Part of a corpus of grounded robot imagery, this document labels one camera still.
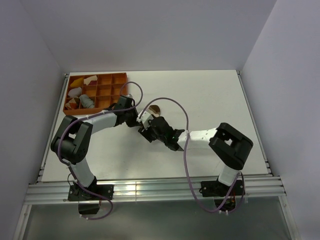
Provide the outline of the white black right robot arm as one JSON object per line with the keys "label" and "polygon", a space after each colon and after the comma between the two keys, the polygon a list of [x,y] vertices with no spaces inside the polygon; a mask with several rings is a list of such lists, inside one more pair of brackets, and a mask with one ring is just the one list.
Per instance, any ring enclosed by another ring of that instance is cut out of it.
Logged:
{"label": "white black right robot arm", "polygon": [[144,113],[137,118],[138,132],[150,143],[158,140],[172,151],[189,149],[212,150],[223,162],[216,189],[222,195],[234,188],[234,180],[244,168],[254,146],[252,140],[230,124],[223,122],[217,128],[188,131],[172,128],[164,117]]}

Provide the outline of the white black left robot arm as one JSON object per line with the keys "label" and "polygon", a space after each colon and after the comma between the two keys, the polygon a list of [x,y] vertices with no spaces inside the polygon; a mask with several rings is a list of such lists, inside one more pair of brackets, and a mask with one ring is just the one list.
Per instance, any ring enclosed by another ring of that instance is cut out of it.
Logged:
{"label": "white black left robot arm", "polygon": [[135,100],[131,95],[121,95],[116,103],[96,114],[80,118],[66,115],[62,119],[50,149],[68,167],[76,183],[81,185],[79,194],[86,200],[95,198],[98,193],[95,185],[97,179],[86,160],[91,136],[123,123],[130,128],[136,127],[139,125],[137,117]]}

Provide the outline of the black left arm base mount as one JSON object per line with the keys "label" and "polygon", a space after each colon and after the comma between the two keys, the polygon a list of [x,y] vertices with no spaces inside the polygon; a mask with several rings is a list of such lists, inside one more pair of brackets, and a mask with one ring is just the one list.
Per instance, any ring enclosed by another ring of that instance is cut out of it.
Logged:
{"label": "black left arm base mount", "polygon": [[89,187],[89,193],[80,188],[76,183],[69,186],[67,200],[78,202],[78,213],[82,217],[93,217],[101,208],[102,201],[112,200],[114,193],[113,184],[96,184]]}

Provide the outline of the grey sock with black stripes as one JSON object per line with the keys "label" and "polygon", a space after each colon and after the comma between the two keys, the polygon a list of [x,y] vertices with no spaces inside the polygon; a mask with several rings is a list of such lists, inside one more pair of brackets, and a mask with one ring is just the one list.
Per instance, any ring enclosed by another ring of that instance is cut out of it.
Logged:
{"label": "grey sock with black stripes", "polygon": [[86,94],[80,95],[79,100],[85,109],[93,109],[95,107],[95,102]]}

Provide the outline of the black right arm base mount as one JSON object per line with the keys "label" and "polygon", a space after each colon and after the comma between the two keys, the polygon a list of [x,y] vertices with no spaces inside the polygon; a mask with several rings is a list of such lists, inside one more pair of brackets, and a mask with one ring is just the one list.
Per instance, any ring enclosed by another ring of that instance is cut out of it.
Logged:
{"label": "black right arm base mount", "polygon": [[[214,204],[218,208],[220,204],[223,202],[226,193],[230,189],[229,186],[226,186],[217,180],[211,181],[201,181],[200,182],[199,193],[202,194],[202,197],[222,197],[222,199],[215,199]],[[236,180],[235,185],[233,186],[230,194],[224,205],[220,208],[222,212],[233,211],[237,207],[236,197],[241,197],[241,200],[245,197],[245,188],[243,186],[243,182],[241,180]]]}

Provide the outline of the brown striped sock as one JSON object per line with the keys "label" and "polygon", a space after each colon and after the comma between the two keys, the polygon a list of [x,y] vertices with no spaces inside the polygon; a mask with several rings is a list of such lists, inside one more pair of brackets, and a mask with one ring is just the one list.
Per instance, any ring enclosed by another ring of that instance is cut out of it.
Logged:
{"label": "brown striped sock", "polygon": [[148,107],[148,112],[155,117],[159,117],[161,115],[160,107],[155,104]]}

